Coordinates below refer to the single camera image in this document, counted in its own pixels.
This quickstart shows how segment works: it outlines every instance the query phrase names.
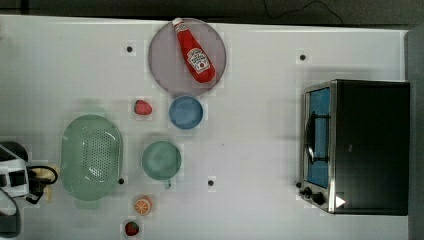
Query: red ketchup bottle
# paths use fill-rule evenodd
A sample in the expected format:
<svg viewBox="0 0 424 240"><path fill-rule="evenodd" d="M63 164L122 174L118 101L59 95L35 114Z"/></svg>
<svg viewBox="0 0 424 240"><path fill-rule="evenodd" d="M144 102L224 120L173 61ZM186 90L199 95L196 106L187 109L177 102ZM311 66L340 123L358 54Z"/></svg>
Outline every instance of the red ketchup bottle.
<svg viewBox="0 0 424 240"><path fill-rule="evenodd" d="M181 18L174 19L172 25L177 33L184 61L194 79L200 83L211 81L215 77L215 68L203 48L194 39Z"/></svg>

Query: green colander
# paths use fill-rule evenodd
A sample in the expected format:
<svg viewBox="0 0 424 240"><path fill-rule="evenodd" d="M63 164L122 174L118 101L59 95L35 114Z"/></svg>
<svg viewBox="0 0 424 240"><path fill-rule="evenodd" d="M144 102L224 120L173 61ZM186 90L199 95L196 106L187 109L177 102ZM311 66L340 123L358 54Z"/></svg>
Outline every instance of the green colander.
<svg viewBox="0 0 424 240"><path fill-rule="evenodd" d="M121 162L121 134L106 118L84 115L66 128L61 178L75 198L95 201L110 193L118 182Z"/></svg>

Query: white table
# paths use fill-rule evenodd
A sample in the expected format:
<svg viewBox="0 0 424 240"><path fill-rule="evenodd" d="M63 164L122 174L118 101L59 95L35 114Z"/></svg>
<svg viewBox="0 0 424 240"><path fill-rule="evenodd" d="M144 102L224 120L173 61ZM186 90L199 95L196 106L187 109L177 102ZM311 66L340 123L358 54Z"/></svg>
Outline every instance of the white table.
<svg viewBox="0 0 424 240"><path fill-rule="evenodd" d="M58 181L50 204L18 200L18 239L125 239L129 219L144 228L142 239L155 240L407 239L405 216L328 215L294 187L302 89L335 78L404 81L405 31L212 24L228 65L221 83L200 98L205 121L185 132L170 124L172 99L148 68L150 40L163 24L0 16L0 140L22 143L32 164L60 165L64 129L87 106L98 106L125 146L126 182L99 209L76 208ZM129 42L135 53L125 52ZM132 112L141 96L153 104L150 118ZM139 166L145 144L162 135L183 149L170 190ZM213 191L208 176L216 177ZM152 196L149 216L132 208L139 194Z"/></svg>

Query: plate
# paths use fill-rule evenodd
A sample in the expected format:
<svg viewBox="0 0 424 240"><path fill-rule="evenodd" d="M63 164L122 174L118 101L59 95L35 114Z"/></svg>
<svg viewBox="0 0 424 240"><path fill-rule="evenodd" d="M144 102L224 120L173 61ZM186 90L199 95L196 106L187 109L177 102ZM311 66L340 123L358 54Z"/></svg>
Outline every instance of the plate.
<svg viewBox="0 0 424 240"><path fill-rule="evenodd" d="M149 67L155 81L173 97L199 96L220 81L227 60L225 46L219 34L209 24L193 18L183 20L214 65L215 77L207 83L199 83L193 78L185 65L171 22L163 26L150 43Z"/></svg>

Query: black cable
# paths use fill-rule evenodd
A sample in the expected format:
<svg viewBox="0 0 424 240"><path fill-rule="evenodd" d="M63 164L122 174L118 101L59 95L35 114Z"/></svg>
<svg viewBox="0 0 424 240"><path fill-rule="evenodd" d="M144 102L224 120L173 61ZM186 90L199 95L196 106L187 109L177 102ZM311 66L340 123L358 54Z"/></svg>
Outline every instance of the black cable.
<svg viewBox="0 0 424 240"><path fill-rule="evenodd" d="M34 181L34 182L42 183L42 184L45 184L45 185L51 185L51 184L55 183L57 181L57 179L59 178L59 175L57 174L56 170L54 170L53 168L48 167L48 166L31 166L31 167L27 167L27 168L28 169L43 168L43 169L50 170L54 174L54 179L52 181L46 181L45 179L31 178L31 180Z"/></svg>
<svg viewBox="0 0 424 240"><path fill-rule="evenodd" d="M302 11L302 10L304 10L305 8L307 8L307 7L309 7L310 5L312 5L312 4L314 4L314 3L321 3L331 14L333 14L334 16L336 16L339 20L340 20L340 22L341 22L341 25L344 25L344 22L343 22L343 19L339 16L339 15L337 15L337 13L335 13L335 12L333 12L325 3L323 3L323 2L321 2L321 1L312 1L312 2L310 2L310 3L308 3L308 4L306 4L304 7L302 7L301 9L296 9L296 10L291 10L291 11L287 11L287 12L283 12L283 13L281 13L280 15L278 15L278 16L272 16L270 13L269 13L269 11L268 11L268 7L267 7L267 5L266 5L266 0L264 0L264 6L265 6L265 12L266 12L266 14L267 14L267 16L269 17L269 18L271 18L271 19L277 19L277 18L280 18L280 17L282 17L282 16L284 16L284 15L287 15L287 14L289 14L289 13L294 13L294 12L300 12L300 11Z"/></svg>

